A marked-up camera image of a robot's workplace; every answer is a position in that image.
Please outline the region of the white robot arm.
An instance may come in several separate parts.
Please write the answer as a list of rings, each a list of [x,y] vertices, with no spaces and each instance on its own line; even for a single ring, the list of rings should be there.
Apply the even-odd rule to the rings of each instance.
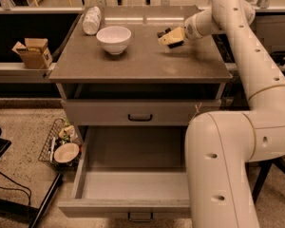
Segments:
[[[159,39],[169,46],[225,33],[249,106],[203,113],[188,125],[185,166],[193,228],[259,228],[245,165],[285,155],[285,76],[250,28],[255,15],[246,0],[213,0]]]

